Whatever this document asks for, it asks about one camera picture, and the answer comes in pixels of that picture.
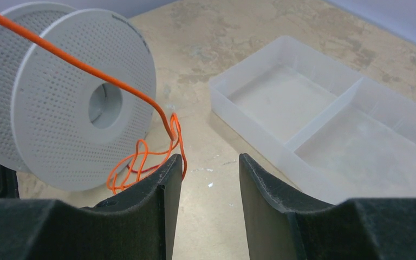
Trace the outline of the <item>grey plastic cable spool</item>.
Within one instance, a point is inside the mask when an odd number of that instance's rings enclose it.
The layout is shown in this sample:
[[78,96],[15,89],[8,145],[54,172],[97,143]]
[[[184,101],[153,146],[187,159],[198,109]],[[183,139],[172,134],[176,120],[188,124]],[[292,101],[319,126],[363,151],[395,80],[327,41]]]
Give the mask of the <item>grey plastic cable spool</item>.
[[[109,10],[33,2],[2,15],[82,62],[156,94],[153,57]],[[0,164],[62,190],[104,184],[148,132],[153,108],[0,25]]]

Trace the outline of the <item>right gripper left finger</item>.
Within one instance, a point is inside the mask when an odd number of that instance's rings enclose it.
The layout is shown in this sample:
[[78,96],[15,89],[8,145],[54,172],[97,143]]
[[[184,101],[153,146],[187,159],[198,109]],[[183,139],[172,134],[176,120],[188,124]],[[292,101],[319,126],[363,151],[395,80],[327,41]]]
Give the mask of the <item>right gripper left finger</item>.
[[183,163],[94,207],[56,199],[0,199],[0,259],[171,259]]

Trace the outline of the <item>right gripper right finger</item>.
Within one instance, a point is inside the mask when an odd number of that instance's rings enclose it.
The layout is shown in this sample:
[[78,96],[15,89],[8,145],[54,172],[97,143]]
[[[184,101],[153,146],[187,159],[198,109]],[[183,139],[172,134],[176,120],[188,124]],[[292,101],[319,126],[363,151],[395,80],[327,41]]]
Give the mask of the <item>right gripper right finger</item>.
[[416,259],[416,198],[352,198],[332,205],[239,156],[251,259]]

